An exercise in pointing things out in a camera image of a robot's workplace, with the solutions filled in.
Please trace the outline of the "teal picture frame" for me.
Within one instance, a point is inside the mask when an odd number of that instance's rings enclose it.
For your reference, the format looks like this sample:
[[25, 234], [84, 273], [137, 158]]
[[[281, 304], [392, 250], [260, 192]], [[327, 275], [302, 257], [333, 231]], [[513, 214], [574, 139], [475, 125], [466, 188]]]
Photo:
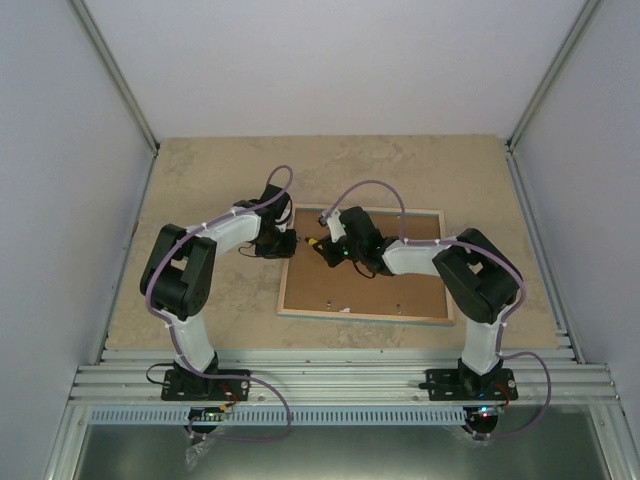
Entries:
[[372, 277], [364, 266], [354, 266], [349, 260], [328, 266], [307, 242], [328, 234], [318, 223], [326, 208], [321, 204], [294, 206], [292, 227], [300, 241], [295, 255], [284, 263], [278, 315], [446, 326], [455, 323], [453, 300], [438, 277]]

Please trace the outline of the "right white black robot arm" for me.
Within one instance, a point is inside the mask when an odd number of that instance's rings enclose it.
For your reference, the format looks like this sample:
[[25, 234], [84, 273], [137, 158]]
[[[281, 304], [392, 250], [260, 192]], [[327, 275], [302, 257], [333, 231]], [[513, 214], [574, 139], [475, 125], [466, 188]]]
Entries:
[[349, 260], [373, 277], [416, 274], [441, 279], [467, 323], [460, 390], [481, 399], [494, 389], [501, 324], [516, 308], [524, 282], [484, 234], [470, 228], [443, 239], [385, 237], [360, 207], [343, 212], [332, 207], [322, 211], [318, 222], [329, 234], [313, 248], [332, 268]]

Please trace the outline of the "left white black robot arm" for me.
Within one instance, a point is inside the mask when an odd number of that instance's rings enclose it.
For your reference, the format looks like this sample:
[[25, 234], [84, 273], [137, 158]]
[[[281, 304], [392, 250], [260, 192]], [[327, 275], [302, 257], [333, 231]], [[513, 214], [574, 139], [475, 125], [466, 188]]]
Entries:
[[149, 312], [162, 319], [186, 371], [185, 388], [197, 399], [218, 390], [218, 356], [204, 325], [218, 257], [244, 244], [260, 259], [292, 257], [296, 233], [288, 227], [292, 201], [269, 184], [257, 199], [241, 200], [220, 217], [191, 227], [167, 224], [160, 230], [140, 280]]

